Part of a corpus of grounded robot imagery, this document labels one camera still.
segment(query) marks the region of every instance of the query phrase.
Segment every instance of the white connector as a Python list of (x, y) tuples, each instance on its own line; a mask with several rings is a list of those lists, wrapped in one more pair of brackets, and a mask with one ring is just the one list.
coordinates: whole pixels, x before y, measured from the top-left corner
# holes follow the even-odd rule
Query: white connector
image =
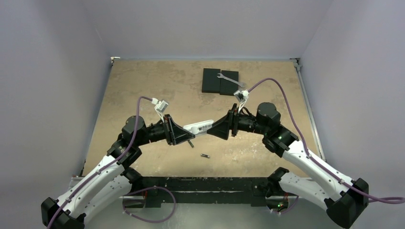
[(163, 112), (169, 106), (169, 103), (165, 100), (159, 101), (157, 98), (152, 98), (152, 104), (155, 104), (155, 111), (158, 113), (160, 119), (163, 121)]
[(244, 105), (247, 102), (247, 99), (249, 98), (249, 92), (247, 90), (237, 90), (234, 93), (234, 96), (236, 97), (236, 99), (239, 102), (239, 109), (238, 109), (238, 113), (242, 110), (242, 108), (244, 107)]

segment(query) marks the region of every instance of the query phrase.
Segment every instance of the barcode label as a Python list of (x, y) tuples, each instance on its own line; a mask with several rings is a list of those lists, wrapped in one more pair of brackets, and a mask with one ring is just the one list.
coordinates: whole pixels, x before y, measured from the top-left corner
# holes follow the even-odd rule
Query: barcode label
[(206, 130), (208, 130), (209, 128), (211, 128), (213, 125), (204, 125), (204, 126), (201, 126), (201, 127), (199, 127), (198, 128), (198, 130), (200, 130), (200, 131), (206, 131)]

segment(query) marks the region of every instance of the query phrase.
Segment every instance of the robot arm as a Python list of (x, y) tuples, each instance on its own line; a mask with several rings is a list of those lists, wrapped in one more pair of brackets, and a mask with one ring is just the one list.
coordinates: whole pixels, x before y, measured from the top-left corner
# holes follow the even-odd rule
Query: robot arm
[[(236, 97), (244, 105), (243, 96)], [(287, 169), (279, 168), (269, 177), (269, 188), (273, 193), (280, 191), (294, 193), (315, 203), (338, 225), (349, 228), (368, 205), (368, 198), (349, 189), (343, 183), (352, 184), (356, 189), (368, 193), (368, 184), (361, 178), (354, 181), (334, 169), (316, 154), (306, 154), (303, 143), (280, 123), (281, 114), (272, 103), (261, 103), (256, 116), (248, 114), (233, 105), (228, 114), (213, 123), (208, 134), (227, 140), (229, 131), (236, 136), (239, 130), (263, 135), (265, 147), (303, 170), (312, 180), (294, 175)], [(317, 163), (338, 175), (337, 181)]]
[(129, 193), (133, 183), (141, 178), (137, 171), (129, 167), (142, 154), (139, 146), (163, 139), (169, 145), (177, 145), (195, 138), (194, 134), (177, 125), (169, 114), (160, 117), (156, 124), (146, 127), (139, 116), (137, 134), (128, 153), (108, 166), (122, 155), (131, 141), (136, 117), (130, 117), (107, 155), (87, 176), (57, 199), (47, 198), (41, 204), (44, 225), (48, 226), (51, 218), (58, 214), (51, 228), (83, 229), (95, 214), (118, 197)]

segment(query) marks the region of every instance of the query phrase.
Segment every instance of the white device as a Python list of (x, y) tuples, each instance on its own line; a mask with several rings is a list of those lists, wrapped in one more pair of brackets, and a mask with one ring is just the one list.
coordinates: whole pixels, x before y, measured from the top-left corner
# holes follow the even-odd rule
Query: white device
[(237, 90), (234, 93), (234, 96), (236, 97), (236, 99), (239, 102), (238, 113), (240, 113), (242, 108), (245, 106), (247, 99), (249, 98), (249, 92), (247, 90), (243, 90), (243, 91)]
[(159, 101), (157, 98), (153, 98), (152, 104), (155, 105), (155, 111), (159, 115), (159, 118), (163, 121), (163, 112), (169, 106), (169, 103), (165, 100)]
[(185, 125), (183, 128), (197, 137), (206, 134), (207, 130), (213, 126), (213, 123), (214, 120), (206, 120), (199, 123)]

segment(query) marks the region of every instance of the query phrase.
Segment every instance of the table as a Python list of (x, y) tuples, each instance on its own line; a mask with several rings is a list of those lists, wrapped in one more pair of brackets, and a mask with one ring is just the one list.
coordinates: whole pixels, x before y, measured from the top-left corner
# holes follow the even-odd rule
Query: table
[[(300, 199), (289, 213), (277, 216), (266, 207), (252, 208), (248, 204), (178, 204), (176, 212), (163, 223), (146, 223), (122, 214), (122, 200), (116, 200), (97, 214), (85, 229), (341, 229), (324, 210)], [(173, 204), (161, 208), (132, 211), (151, 220), (162, 219)]]
[[(202, 93), (203, 68), (238, 71), (239, 81), (247, 83), (248, 88), (266, 77), (278, 80), (309, 149), (317, 152), (292, 62), (116, 60), (94, 128), (84, 175), (97, 165), (116, 141), (126, 119), (135, 115), (136, 102), (141, 95), (169, 101), (165, 113), (181, 126), (209, 119), (216, 121), (226, 115), (237, 100), (233, 96)], [(245, 107), (255, 115), (262, 102), (274, 103), (281, 113), (281, 123), (297, 134), (284, 98), (274, 82), (266, 81), (253, 90)], [(150, 102), (141, 102), (140, 116), (147, 124), (159, 120), (153, 108)], [(203, 135), (192, 140), (195, 148), (188, 143), (169, 146), (162, 140), (141, 146), (143, 154), (132, 167), (143, 176), (164, 177), (267, 177), (278, 167), (284, 167), (307, 177), (293, 164), (269, 152), (261, 139), (260, 135), (242, 131), (236, 137), (230, 136), (228, 141)], [(201, 153), (211, 158), (201, 157)]]

